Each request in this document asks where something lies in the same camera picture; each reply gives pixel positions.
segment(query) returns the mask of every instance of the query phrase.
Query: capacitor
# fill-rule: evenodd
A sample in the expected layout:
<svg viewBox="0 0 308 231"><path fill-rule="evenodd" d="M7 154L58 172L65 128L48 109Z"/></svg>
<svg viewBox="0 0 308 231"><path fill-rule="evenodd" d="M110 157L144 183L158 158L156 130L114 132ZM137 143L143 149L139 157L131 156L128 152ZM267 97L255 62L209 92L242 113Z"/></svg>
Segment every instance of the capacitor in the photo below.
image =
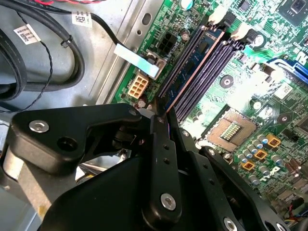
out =
<svg viewBox="0 0 308 231"><path fill-rule="evenodd" d="M290 163L285 163L284 167L289 171L290 174L294 175L296 170L292 167Z"/></svg>
<svg viewBox="0 0 308 231"><path fill-rule="evenodd" d="M205 120L205 115L203 114L202 111L198 111L197 112L197 116L198 116L198 119L201 120L201 121L204 121Z"/></svg>
<svg viewBox="0 0 308 231"><path fill-rule="evenodd" d="M191 37L191 33L189 32L189 30L182 30L181 32L181 38L184 42L187 42Z"/></svg>
<svg viewBox="0 0 308 231"><path fill-rule="evenodd" d="M248 159L246 158L246 156L244 154L239 154L237 156L243 163L246 163L248 161Z"/></svg>
<svg viewBox="0 0 308 231"><path fill-rule="evenodd" d="M276 165L282 165L283 164L283 160L281 159L281 157L279 155L273 155L271 157L272 161L275 162Z"/></svg>
<svg viewBox="0 0 308 231"><path fill-rule="evenodd" d="M264 175L268 176L270 174L269 169L266 166L261 166L259 167L259 171Z"/></svg>
<svg viewBox="0 0 308 231"><path fill-rule="evenodd" d="M192 118L192 119L193 119L192 121L193 121L193 123L194 123L194 124L196 124L196 123L198 123L198 122L199 122L198 117L194 117L194 118Z"/></svg>
<svg viewBox="0 0 308 231"><path fill-rule="evenodd" d="M265 135L258 135L258 140L261 141L263 144L269 142L268 138L266 138Z"/></svg>
<svg viewBox="0 0 308 231"><path fill-rule="evenodd" d="M253 144L255 147L257 147L258 149L263 148L263 144L262 144L261 141L259 141L259 140L254 140L254 141L252 142L252 144Z"/></svg>
<svg viewBox="0 0 308 231"><path fill-rule="evenodd" d="M294 158L292 158L289 162L292 165L292 167L295 168L296 170L302 169L300 163L297 160L295 160Z"/></svg>
<svg viewBox="0 0 308 231"><path fill-rule="evenodd" d="M249 176L248 178L249 178L249 180L250 180L250 182L251 182L252 184L254 184L254 185L260 184L259 179L258 179L255 175L251 175L251 176Z"/></svg>
<svg viewBox="0 0 308 231"><path fill-rule="evenodd" d="M254 145L252 145L252 144L250 144L247 148L248 148L248 150L249 150L252 154L257 153L257 151L258 151L258 149L257 149Z"/></svg>
<svg viewBox="0 0 308 231"><path fill-rule="evenodd" d="M193 6L193 0L180 0L180 6L187 11Z"/></svg>
<svg viewBox="0 0 308 231"><path fill-rule="evenodd" d="M251 152L248 150L248 149L245 149L244 151L243 151L243 154L247 157L247 158L252 158L252 154L251 154Z"/></svg>

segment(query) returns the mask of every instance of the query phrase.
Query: white connector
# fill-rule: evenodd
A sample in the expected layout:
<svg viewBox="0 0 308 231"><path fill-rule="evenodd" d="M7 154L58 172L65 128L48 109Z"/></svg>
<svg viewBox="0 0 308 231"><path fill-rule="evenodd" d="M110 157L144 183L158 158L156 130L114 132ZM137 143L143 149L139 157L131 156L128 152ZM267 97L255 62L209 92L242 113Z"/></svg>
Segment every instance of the white connector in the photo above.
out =
<svg viewBox="0 0 308 231"><path fill-rule="evenodd" d="M227 9L224 8L222 5L218 5L214 12L209 16L208 21L213 25L216 25L223 19L226 13Z"/></svg>
<svg viewBox="0 0 308 231"><path fill-rule="evenodd" d="M148 84L149 84L149 78L147 76L144 76L140 72L138 72L138 74L136 75L133 83L131 84L128 90L128 94L131 97L139 99L140 96L142 96L142 94L144 93Z"/></svg>

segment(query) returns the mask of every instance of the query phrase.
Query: mounting hole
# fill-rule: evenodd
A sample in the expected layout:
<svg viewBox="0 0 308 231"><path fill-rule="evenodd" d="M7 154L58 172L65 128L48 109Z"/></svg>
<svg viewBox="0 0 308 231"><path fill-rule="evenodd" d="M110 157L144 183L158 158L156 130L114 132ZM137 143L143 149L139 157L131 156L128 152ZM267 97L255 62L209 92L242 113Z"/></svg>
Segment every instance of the mounting hole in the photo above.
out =
<svg viewBox="0 0 308 231"><path fill-rule="evenodd" d="M142 19L142 24L143 24L144 26L149 25L151 19L152 19L152 15L150 15L149 13L146 13L146 14L144 15L143 19Z"/></svg>
<svg viewBox="0 0 308 231"><path fill-rule="evenodd" d="M164 159L164 162L165 162L166 165L169 165L169 164L170 164L170 160L169 160L168 158L165 158L165 159Z"/></svg>
<svg viewBox="0 0 308 231"><path fill-rule="evenodd" d="M66 152L72 152L77 149L77 142L70 137L62 137L58 139L57 145L62 151Z"/></svg>
<svg viewBox="0 0 308 231"><path fill-rule="evenodd" d="M269 231L276 231L275 227L268 221L265 221L265 225L269 229Z"/></svg>

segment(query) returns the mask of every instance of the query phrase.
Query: chip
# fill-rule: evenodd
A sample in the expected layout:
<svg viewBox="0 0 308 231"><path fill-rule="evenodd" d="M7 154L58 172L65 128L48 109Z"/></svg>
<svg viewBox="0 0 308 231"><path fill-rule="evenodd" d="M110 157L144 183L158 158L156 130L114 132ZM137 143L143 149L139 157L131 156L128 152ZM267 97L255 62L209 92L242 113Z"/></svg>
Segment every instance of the chip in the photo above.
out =
<svg viewBox="0 0 308 231"><path fill-rule="evenodd" d="M225 115L212 127L207 140L229 152L241 145L257 126L244 115L228 110Z"/></svg>
<svg viewBox="0 0 308 231"><path fill-rule="evenodd" d="M308 14L306 0L284 0L277 12L291 25L299 26Z"/></svg>
<svg viewBox="0 0 308 231"><path fill-rule="evenodd" d="M250 3L246 0L240 3L240 9L242 9L245 12L248 11L249 7L250 7Z"/></svg>
<svg viewBox="0 0 308 231"><path fill-rule="evenodd" d="M298 128L300 131L304 132L305 134L308 135L308 117L305 117L302 119L298 124Z"/></svg>

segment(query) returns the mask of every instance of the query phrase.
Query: black cable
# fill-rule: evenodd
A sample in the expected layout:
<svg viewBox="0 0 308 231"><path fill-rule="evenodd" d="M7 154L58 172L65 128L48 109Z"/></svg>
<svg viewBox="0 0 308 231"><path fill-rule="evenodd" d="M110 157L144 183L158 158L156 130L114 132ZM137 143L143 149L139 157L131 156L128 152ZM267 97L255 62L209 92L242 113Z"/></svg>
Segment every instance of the black cable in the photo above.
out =
<svg viewBox="0 0 308 231"><path fill-rule="evenodd" d="M23 20L23 22L25 24L28 24L27 20L19 13L17 12L18 16ZM32 107L40 98L42 98L43 96L43 93L45 92L47 86L50 84L50 81L51 81L51 78L52 78L52 74L53 74L53 63L52 63L52 56L51 56L51 53L50 53L50 50L48 49L47 45L40 41L40 43L45 47L46 49L46 52L48 54L48 58L49 58L49 61L50 61L50 75L48 77L48 80L47 82L45 83L44 87L41 89L41 92L40 94L38 95L38 97L29 105L27 106L25 109L22 109L22 110L17 110L17 111L2 111L0 110L0 113L19 113L19 112L23 112L23 111L26 111L28 110L30 107Z"/></svg>
<svg viewBox="0 0 308 231"><path fill-rule="evenodd" d="M31 1L31 0L18 0L18 2L23 3L27 6L32 6L33 8L40 10L40 11L44 11L47 13L56 13L56 14L72 14L71 11L66 11L66 10L62 10L53 6L49 6L49 5L42 5L39 4L37 2ZM98 15L94 14L94 13L90 13L92 20L97 22L108 34L108 36L111 38L111 40L113 41L113 43L116 44L121 44L122 46L124 46L115 36L115 34L113 33L112 29L108 26L108 24Z"/></svg>
<svg viewBox="0 0 308 231"><path fill-rule="evenodd" d="M67 46L72 50L75 58L74 71L66 81L50 83L48 86L45 86L46 83L42 82L27 82L24 89L25 91L41 91L42 88L45 88L45 91L61 90L73 87L82 80L85 72L85 63L82 54L74 40L72 40L71 35L56 20L45 12L15 0L0 0L0 5L23 13L45 25L67 43Z"/></svg>
<svg viewBox="0 0 308 231"><path fill-rule="evenodd" d="M0 30L0 54L11 67L16 83L0 84L0 102L13 100L25 89L27 84L26 65L18 49L9 37Z"/></svg>

